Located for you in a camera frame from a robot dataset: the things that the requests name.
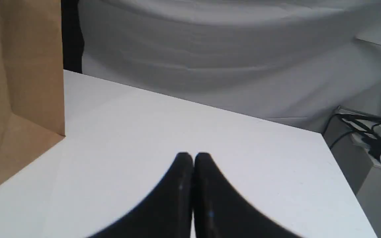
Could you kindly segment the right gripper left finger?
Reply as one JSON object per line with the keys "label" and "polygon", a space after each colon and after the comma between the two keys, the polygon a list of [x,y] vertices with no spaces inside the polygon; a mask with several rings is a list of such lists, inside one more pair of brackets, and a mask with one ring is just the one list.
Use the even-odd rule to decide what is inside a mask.
{"label": "right gripper left finger", "polygon": [[189,238],[192,223],[192,156],[176,155],[153,190],[130,212],[94,238]]}

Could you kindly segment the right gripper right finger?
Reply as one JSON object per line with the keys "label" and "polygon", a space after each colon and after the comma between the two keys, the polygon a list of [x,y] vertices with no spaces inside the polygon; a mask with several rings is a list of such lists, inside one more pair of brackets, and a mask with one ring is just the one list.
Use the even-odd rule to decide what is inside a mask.
{"label": "right gripper right finger", "polygon": [[195,157],[193,213],[197,238],[297,238],[249,204],[209,153]]}

